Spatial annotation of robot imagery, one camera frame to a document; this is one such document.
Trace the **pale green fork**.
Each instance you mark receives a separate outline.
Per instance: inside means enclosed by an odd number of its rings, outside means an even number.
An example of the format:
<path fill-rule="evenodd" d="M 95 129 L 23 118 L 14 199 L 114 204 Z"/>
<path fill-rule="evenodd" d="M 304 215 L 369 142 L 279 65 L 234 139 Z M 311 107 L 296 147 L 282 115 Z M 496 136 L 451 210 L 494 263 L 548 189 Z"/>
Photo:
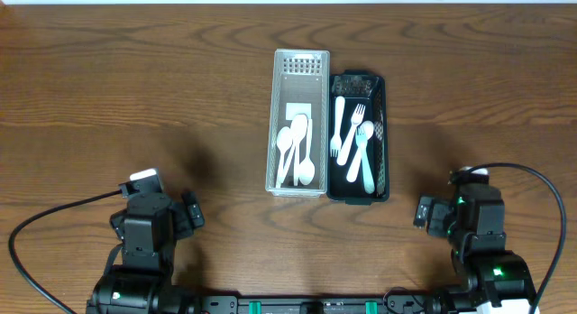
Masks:
<path fill-rule="evenodd" d="M 367 194 L 372 194 L 375 191 L 369 157 L 366 152 L 368 141 L 373 136 L 373 133 L 374 124 L 372 121 L 363 122 L 358 129 L 360 138 L 357 138 L 357 151 L 361 153 L 363 188 Z"/>

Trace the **white spoon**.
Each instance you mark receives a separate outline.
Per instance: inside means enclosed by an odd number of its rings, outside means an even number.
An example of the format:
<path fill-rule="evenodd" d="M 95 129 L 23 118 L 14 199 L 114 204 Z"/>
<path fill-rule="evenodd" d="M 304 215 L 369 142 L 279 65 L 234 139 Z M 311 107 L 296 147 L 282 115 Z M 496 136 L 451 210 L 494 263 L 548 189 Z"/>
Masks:
<path fill-rule="evenodd" d="M 291 129 L 293 131 L 293 150 L 294 150 L 294 167 L 293 167 L 293 184 L 298 185 L 299 177 L 299 151 L 300 143 L 307 133 L 308 119 L 305 114 L 298 114 L 292 121 Z"/>
<path fill-rule="evenodd" d="M 355 143 L 357 144 L 357 150 L 346 174 L 346 179 L 351 183 L 357 180 L 362 157 L 366 153 L 368 141 L 371 139 L 373 132 L 374 124 L 372 121 L 364 121 L 356 130 Z"/>
<path fill-rule="evenodd" d="M 284 163 L 284 166 L 281 169 L 280 174 L 277 175 L 277 181 L 276 181 L 276 188 L 277 189 L 281 187 L 281 185 L 284 183 L 284 180 L 286 179 L 290 164 L 293 160 L 293 155 L 294 155 L 295 149 L 296 149 L 295 145 L 292 145 L 290 150 L 289 150 L 286 162 Z"/>
<path fill-rule="evenodd" d="M 284 126 L 279 130 L 276 145 L 279 148 L 280 156 L 275 187 L 279 188 L 281 186 L 281 178 L 284 171 L 285 153 L 292 145 L 292 135 L 288 126 Z"/>

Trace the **white fork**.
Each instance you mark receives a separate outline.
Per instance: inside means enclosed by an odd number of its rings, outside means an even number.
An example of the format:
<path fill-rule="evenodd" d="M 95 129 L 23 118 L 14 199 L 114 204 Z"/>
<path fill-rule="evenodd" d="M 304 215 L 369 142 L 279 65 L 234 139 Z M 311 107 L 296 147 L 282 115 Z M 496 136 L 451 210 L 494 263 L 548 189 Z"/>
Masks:
<path fill-rule="evenodd" d="M 346 135 L 346 138 L 343 142 L 342 145 L 342 149 L 339 152 L 339 155 L 337 157 L 337 164 L 340 166 L 344 166 L 348 160 L 350 151 L 351 151 L 351 147 L 352 147 L 352 143 L 353 143 L 353 136 L 356 132 L 357 127 L 362 123 L 362 120 L 364 118 L 364 112 L 365 112 L 365 105 L 364 104 L 358 104 L 352 114 L 351 117 L 351 127 L 349 129 L 348 134 Z"/>
<path fill-rule="evenodd" d="M 345 99 L 343 96 L 338 96 L 334 100 L 334 133 L 330 140 L 330 156 L 337 157 L 342 148 L 341 125 L 343 120 L 343 111 L 345 106 Z"/>

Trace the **white spoon bowl down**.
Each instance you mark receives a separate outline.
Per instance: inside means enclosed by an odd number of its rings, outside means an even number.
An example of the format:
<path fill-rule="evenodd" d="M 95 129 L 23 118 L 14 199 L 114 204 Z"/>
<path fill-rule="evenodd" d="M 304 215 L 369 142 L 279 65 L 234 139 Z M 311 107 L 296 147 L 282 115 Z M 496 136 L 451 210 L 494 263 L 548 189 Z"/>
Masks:
<path fill-rule="evenodd" d="M 313 132 L 313 120 L 309 119 L 307 124 L 307 145 L 306 145 L 306 155 L 304 161 L 299 164 L 299 181 L 303 185 L 309 185 L 313 178 L 315 177 L 315 164 L 311 160 L 311 149 L 312 149 L 312 132 Z"/>

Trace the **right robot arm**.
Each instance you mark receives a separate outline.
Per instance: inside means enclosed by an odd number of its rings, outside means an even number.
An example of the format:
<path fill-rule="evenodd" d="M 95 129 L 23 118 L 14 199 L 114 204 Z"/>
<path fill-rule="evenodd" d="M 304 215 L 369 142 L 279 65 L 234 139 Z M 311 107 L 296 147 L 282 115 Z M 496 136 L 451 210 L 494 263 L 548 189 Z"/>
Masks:
<path fill-rule="evenodd" d="M 426 313 L 536 313 L 527 263 L 506 248 L 505 204 L 489 171 L 461 168 L 450 176 L 450 199 L 423 195 L 413 225 L 452 247 L 458 285 L 425 297 Z"/>

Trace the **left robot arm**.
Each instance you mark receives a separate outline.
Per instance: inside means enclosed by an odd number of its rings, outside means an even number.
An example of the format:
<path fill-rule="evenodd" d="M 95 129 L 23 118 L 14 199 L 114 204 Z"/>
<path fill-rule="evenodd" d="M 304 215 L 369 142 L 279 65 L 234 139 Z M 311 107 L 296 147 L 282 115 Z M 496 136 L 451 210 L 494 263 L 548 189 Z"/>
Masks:
<path fill-rule="evenodd" d="M 198 313 L 200 298 L 172 284 L 176 243 L 205 220 L 192 191 L 177 202 L 162 192 L 138 192 L 110 224 L 121 244 L 87 300 L 87 313 Z"/>

